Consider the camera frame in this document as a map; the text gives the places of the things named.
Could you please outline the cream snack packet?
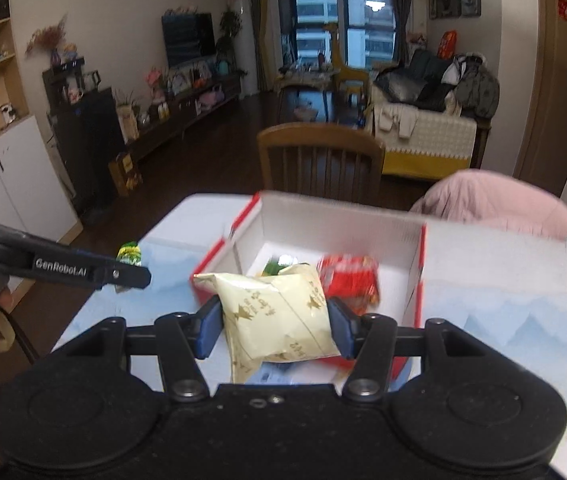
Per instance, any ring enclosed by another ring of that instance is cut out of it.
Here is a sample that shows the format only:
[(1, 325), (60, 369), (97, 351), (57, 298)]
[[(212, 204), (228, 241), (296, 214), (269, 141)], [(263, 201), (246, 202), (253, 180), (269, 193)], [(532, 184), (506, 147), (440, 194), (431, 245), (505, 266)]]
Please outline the cream snack packet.
[(244, 384), (265, 362), (302, 362), (338, 356), (327, 299), (307, 263), (278, 274), (203, 273), (195, 283), (221, 299), (230, 376)]

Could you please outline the red cardboard box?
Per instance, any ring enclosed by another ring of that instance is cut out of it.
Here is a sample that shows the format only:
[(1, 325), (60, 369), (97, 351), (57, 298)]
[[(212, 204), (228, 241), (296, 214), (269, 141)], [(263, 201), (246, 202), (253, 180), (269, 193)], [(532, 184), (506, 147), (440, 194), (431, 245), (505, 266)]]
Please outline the red cardboard box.
[(425, 223), (333, 200), (265, 192), (192, 274), (222, 303), (223, 348), (236, 384), (335, 382), (340, 356), (327, 301), (347, 312), (421, 324)]

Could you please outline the green white jelly cup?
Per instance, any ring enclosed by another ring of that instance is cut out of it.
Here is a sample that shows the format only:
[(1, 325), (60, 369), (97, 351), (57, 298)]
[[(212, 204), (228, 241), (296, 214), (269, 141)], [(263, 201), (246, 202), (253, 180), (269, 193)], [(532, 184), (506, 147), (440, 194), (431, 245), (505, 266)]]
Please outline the green white jelly cup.
[(118, 266), (113, 270), (116, 278), (114, 290), (117, 294), (146, 285), (145, 270), (142, 267), (142, 250), (134, 242), (123, 244), (116, 255)]

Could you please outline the wooden chair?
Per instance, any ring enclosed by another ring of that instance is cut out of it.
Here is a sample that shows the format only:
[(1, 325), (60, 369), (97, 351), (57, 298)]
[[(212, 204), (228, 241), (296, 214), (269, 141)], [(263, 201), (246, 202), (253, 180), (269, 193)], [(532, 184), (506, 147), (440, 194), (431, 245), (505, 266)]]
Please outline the wooden chair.
[(256, 141), (267, 190), (376, 202), (385, 149), (371, 134), (337, 124), (288, 122), (261, 131)]

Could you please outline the red snack packet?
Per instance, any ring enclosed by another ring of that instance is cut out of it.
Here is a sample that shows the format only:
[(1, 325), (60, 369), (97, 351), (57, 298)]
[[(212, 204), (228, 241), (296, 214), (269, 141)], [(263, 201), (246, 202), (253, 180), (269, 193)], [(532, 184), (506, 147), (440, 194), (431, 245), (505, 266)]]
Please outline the red snack packet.
[(325, 296), (340, 299), (357, 315), (380, 304), (378, 270), (378, 262), (369, 256), (328, 255), (317, 263)]

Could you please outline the sofa with white cover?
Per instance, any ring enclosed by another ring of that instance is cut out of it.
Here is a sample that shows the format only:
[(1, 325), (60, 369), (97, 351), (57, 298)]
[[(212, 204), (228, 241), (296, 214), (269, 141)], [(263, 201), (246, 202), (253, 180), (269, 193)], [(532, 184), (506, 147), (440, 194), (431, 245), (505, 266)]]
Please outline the sofa with white cover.
[(481, 53), (448, 60), (418, 49), (371, 76), (365, 129), (385, 148), (385, 176), (437, 181), (479, 169), (499, 104)]

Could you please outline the brown paper bag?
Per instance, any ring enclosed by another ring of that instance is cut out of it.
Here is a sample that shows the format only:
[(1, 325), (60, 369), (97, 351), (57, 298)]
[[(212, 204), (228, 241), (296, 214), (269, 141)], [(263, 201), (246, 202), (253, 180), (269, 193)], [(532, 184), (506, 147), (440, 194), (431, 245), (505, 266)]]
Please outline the brown paper bag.
[(109, 162), (108, 168), (119, 196), (130, 196), (142, 185), (142, 175), (130, 153), (120, 153)]

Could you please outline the pink cushioned chair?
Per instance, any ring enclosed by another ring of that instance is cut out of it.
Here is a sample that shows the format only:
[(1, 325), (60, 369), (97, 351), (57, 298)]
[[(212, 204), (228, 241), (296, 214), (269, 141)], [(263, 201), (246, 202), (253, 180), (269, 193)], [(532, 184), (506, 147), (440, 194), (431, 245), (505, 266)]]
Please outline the pink cushioned chair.
[(436, 182), (410, 211), (561, 242), (567, 238), (567, 205), (560, 198), (493, 171), (457, 171)]

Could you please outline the green foil snack bar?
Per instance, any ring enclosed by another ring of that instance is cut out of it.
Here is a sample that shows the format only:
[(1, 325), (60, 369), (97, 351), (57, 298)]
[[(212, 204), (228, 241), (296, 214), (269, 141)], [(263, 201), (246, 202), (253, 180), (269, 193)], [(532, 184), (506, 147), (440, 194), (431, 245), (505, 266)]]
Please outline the green foil snack bar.
[(273, 256), (270, 257), (265, 264), (261, 275), (262, 276), (275, 276), (282, 273), (283, 270), (290, 268), (290, 266), (297, 266), (303, 264), (298, 258), (292, 256)]

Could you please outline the dark tv cabinet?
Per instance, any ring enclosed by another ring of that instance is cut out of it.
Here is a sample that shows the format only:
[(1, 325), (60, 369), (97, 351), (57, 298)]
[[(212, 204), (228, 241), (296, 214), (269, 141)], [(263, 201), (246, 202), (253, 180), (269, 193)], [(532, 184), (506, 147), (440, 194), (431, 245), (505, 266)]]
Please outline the dark tv cabinet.
[(71, 203), (79, 214), (106, 206), (114, 194), (132, 188), (132, 179), (123, 174), (124, 164), (139, 162), (240, 96), (238, 70), (197, 81), (177, 72), (173, 80), (187, 88), (142, 110), (130, 94), (117, 96), (110, 88), (100, 89), (99, 73), (85, 73), (83, 65), (77, 58), (43, 73), (47, 119), (70, 179)]

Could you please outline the television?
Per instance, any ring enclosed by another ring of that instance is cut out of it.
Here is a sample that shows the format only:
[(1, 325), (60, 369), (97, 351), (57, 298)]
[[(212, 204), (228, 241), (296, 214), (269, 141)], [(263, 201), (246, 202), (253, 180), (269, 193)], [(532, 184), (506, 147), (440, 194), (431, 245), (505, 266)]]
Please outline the television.
[(161, 24), (170, 67), (216, 53), (211, 13), (164, 14)]

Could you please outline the white cupboard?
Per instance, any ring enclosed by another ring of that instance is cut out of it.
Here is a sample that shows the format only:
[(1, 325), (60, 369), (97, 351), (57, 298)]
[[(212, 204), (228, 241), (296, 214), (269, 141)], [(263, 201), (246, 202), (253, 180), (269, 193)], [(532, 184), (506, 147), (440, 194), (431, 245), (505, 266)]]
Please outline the white cupboard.
[(0, 133), (0, 225), (53, 242), (82, 230), (32, 116)]

